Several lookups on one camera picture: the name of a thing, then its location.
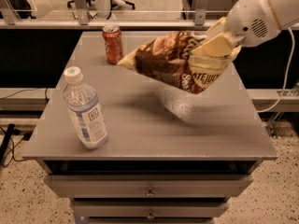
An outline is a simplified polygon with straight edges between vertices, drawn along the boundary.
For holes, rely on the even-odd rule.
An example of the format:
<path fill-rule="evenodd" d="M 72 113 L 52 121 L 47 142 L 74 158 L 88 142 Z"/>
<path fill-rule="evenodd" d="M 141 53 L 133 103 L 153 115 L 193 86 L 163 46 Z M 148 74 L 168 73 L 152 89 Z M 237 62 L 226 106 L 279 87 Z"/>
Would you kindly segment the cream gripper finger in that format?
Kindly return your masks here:
<path fill-rule="evenodd" d="M 227 19 L 225 17 L 220 18 L 214 25 L 212 25 L 203 35 L 201 44 L 212 41 L 221 41 L 224 39 L 224 32 Z"/>
<path fill-rule="evenodd" d="M 233 35 L 230 32 L 219 33 L 210 39 L 205 39 L 198 47 L 192 50 L 193 56 L 224 58 L 232 54 L 245 37 Z"/>

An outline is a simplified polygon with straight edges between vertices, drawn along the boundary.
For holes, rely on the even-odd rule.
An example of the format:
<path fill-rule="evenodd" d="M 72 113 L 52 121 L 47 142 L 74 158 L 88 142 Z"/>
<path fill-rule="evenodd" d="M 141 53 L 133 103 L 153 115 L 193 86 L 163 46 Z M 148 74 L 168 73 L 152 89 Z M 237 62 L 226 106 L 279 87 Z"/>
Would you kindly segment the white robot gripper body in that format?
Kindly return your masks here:
<path fill-rule="evenodd" d="M 277 37 L 280 24 L 270 0 L 239 0 L 230 10 L 226 24 L 235 36 L 242 36 L 241 44 L 256 47 Z"/>

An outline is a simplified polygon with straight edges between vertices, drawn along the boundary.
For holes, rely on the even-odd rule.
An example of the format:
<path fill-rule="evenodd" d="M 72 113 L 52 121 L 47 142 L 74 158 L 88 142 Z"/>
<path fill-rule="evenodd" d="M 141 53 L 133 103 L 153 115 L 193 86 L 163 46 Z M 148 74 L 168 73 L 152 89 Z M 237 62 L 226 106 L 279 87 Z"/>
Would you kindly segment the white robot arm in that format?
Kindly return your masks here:
<path fill-rule="evenodd" d="M 239 0 L 203 35 L 194 56 L 222 58 L 256 47 L 299 22 L 299 0 Z"/>

